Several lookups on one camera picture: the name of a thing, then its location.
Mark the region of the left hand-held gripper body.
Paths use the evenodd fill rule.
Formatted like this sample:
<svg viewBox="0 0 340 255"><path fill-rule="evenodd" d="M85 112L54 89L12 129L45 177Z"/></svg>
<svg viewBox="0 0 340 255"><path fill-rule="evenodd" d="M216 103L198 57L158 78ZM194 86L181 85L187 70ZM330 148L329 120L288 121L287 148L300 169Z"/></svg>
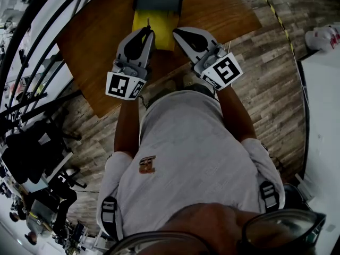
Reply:
<svg viewBox="0 0 340 255"><path fill-rule="evenodd" d="M147 82L148 71L137 65L115 59L107 73L105 94L123 100L135 100Z"/></svg>

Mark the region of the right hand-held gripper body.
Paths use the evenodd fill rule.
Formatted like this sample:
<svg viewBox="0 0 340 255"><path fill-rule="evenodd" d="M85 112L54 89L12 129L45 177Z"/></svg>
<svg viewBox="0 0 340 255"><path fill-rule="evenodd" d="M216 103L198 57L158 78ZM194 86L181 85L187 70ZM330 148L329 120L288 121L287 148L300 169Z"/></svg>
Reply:
<svg viewBox="0 0 340 255"><path fill-rule="evenodd" d="M238 79L243 71L232 53L227 53L222 44L217 44L193 67L198 78L220 91Z"/></svg>

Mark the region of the person's left forearm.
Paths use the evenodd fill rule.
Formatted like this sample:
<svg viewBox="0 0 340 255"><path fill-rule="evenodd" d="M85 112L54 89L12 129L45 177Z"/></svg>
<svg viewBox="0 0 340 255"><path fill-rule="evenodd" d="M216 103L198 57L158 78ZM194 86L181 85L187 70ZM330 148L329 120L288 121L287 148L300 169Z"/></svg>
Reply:
<svg viewBox="0 0 340 255"><path fill-rule="evenodd" d="M134 158L139 150L139 131L139 100L125 100L117 120L114 152L124 152Z"/></svg>

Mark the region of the person's right forearm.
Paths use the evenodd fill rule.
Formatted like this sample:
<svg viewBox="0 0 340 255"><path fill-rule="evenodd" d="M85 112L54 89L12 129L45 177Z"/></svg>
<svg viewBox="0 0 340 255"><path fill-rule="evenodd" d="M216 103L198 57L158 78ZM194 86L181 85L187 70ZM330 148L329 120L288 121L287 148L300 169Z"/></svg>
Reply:
<svg viewBox="0 0 340 255"><path fill-rule="evenodd" d="M217 91L226 129L238 141L256 139L256 132L247 110L231 86Z"/></svg>

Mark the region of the person's right shoe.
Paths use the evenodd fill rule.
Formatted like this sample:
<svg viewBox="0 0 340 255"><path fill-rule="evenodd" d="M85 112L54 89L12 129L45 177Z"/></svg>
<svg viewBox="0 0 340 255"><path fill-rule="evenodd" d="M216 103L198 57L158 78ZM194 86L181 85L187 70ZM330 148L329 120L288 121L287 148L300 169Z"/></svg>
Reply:
<svg viewBox="0 0 340 255"><path fill-rule="evenodd" d="M197 76L193 73L187 73L183 76L182 84L183 88L198 84Z"/></svg>

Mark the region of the person's shoe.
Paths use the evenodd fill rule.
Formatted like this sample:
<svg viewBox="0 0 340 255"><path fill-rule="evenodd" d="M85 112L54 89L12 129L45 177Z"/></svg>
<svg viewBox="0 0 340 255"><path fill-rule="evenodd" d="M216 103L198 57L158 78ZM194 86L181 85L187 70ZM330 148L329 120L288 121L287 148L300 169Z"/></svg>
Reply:
<svg viewBox="0 0 340 255"><path fill-rule="evenodd" d="M176 90L177 85L174 80L167 80L157 87L158 94L169 94L171 92L175 92Z"/></svg>
<svg viewBox="0 0 340 255"><path fill-rule="evenodd" d="M183 76L182 84L183 88L198 84L197 76L193 73L187 73Z"/></svg>

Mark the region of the dark trousers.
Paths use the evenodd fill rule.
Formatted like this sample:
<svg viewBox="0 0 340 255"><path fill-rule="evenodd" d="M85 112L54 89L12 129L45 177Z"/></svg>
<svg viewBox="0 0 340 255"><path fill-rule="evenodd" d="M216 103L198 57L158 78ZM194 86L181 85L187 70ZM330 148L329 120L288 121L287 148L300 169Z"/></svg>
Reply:
<svg viewBox="0 0 340 255"><path fill-rule="evenodd" d="M179 90L172 90L172 89L168 89L168 88L163 89L161 92L157 93L155 96L150 98L148 103L145 105L145 108L148 109L154 102L161 99L162 97L164 97L167 94L170 94L172 92L182 92L182 91L185 91L185 90L196 91L196 92L202 93L204 95L207 95L207 96L209 96L213 99L216 99L215 94L208 87L206 87L205 85L202 85L202 84L194 83L194 84L189 85L187 87L180 88Z"/></svg>

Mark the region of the person's left shoe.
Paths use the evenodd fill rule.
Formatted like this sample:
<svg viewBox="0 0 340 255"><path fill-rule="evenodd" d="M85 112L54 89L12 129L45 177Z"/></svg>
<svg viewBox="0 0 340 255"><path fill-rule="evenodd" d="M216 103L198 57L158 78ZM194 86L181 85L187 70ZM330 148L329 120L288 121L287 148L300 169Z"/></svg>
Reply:
<svg viewBox="0 0 340 255"><path fill-rule="evenodd" d="M157 87L158 94L169 94L171 92L175 92L176 90L177 85L174 80L167 80Z"/></svg>

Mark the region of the yellow and black floor tape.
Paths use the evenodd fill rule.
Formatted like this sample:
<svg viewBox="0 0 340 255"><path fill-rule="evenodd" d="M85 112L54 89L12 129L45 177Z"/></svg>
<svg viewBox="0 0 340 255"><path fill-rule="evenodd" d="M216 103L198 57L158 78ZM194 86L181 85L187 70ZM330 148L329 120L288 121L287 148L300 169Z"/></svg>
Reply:
<svg viewBox="0 0 340 255"><path fill-rule="evenodd" d="M291 52L292 52L292 54L293 54L293 57L295 58L295 50L294 50L294 46L293 46L293 44L292 44L292 41L291 41L291 39L290 39L290 36L289 36L289 34L288 34L287 29L285 28L285 26L284 26L284 24L283 24L281 18L278 16L278 14L277 14L275 8L272 6L272 4L270 3L270 1L269 1L269 0L264 0L264 1L265 1L265 2L268 4L268 6L270 7L270 9L271 9L273 15L275 16L275 18L277 19L277 21L278 21L278 23L279 23L281 29L283 30L283 32L284 32L284 34L285 34L285 37L286 37L286 39L287 39L287 41L288 41L289 47L290 47L290 49L291 49Z"/></svg>

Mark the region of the white t-shirt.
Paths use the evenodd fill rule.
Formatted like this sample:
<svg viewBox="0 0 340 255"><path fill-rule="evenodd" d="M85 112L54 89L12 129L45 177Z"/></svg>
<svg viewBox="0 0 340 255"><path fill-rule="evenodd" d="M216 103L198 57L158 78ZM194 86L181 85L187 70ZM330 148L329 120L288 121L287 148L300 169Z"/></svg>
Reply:
<svg viewBox="0 0 340 255"><path fill-rule="evenodd" d="M283 208L283 183L263 144L253 138L237 141L224 127L218 101L178 91L146 111L134 157L121 151L109 156L97 210L113 197L118 235L125 237L157 230L177 211L197 203L264 213L263 182L273 185Z"/></svg>

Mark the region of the black tripod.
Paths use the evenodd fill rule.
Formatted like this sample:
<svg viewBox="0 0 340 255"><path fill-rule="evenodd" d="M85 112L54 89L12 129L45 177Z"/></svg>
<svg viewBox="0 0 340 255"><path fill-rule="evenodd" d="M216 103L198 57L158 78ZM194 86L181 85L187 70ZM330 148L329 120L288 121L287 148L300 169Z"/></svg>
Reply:
<svg viewBox="0 0 340 255"><path fill-rule="evenodd" d="M58 107L62 103L66 102L68 100L71 100L72 98L80 96L80 95L82 95L81 90L77 90L77 91L75 91L75 92L73 92L69 95L56 98L53 101L50 101L50 102L43 104L43 105L41 105L37 108L34 108L33 110L31 110L31 111L29 111L25 114L22 114L20 116L20 119L17 119L17 120L6 119L4 115L0 115L0 124L5 124L5 125L8 125L8 128L12 128L13 125L14 126L19 125L19 122L26 122L26 121L30 120L31 118L33 118L33 117L51 109L51 108Z"/></svg>

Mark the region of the white bag with red print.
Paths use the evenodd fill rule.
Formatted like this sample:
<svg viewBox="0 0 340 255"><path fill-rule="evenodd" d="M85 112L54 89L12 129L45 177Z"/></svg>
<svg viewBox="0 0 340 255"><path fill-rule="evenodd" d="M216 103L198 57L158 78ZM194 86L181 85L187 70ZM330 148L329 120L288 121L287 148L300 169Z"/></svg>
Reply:
<svg viewBox="0 0 340 255"><path fill-rule="evenodd" d="M305 33L305 43L310 50L328 52L340 45L340 23L316 27Z"/></svg>

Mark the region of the white counter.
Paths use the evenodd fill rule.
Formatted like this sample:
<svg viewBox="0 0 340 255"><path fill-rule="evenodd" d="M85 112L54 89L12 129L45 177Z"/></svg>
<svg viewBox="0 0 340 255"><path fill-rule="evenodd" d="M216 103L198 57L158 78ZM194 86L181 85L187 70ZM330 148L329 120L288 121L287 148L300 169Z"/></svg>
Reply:
<svg viewBox="0 0 340 255"><path fill-rule="evenodd" d="M340 48L299 63L309 119L304 178L314 206L340 216Z"/></svg>

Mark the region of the black curved railing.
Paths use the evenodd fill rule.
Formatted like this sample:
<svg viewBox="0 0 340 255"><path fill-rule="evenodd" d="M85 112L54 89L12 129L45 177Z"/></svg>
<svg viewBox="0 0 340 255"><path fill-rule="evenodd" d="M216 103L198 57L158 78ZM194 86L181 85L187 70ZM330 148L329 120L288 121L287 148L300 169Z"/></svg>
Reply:
<svg viewBox="0 0 340 255"><path fill-rule="evenodd" d="M92 0L32 0L0 59L0 115L17 120L58 98L73 81L56 38Z"/></svg>

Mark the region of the black bags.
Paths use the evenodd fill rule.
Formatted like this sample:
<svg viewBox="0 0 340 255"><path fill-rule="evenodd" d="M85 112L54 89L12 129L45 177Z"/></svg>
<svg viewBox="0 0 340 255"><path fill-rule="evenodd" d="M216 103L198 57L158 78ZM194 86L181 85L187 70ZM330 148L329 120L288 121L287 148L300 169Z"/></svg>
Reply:
<svg viewBox="0 0 340 255"><path fill-rule="evenodd" d="M52 123L36 121L23 132L6 138L1 159L18 184L27 180L37 184L64 159L61 131Z"/></svg>

